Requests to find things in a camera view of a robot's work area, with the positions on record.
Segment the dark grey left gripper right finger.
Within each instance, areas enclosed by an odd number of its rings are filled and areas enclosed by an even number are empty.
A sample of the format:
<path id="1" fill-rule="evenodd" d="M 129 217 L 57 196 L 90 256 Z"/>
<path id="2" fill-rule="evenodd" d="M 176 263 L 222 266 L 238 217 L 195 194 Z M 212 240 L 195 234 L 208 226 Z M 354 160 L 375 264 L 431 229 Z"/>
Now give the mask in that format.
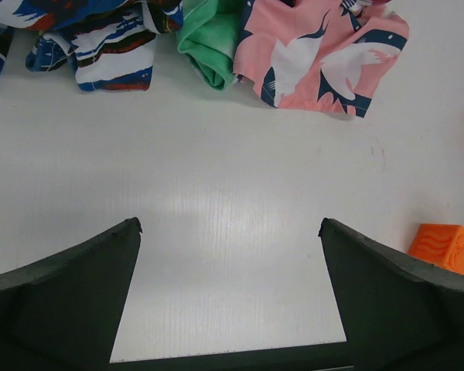
<path id="1" fill-rule="evenodd" d="M 335 219 L 319 237 L 356 370 L 464 370 L 464 276 Z"/>

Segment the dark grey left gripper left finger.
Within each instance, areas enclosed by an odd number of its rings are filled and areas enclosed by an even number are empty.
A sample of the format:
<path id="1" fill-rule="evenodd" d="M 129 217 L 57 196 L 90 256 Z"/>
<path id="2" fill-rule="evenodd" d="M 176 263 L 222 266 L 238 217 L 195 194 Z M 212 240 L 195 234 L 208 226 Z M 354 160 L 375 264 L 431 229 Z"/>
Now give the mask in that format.
<path id="1" fill-rule="evenodd" d="M 141 235 L 131 218 L 0 274 L 0 370 L 106 370 Z"/>

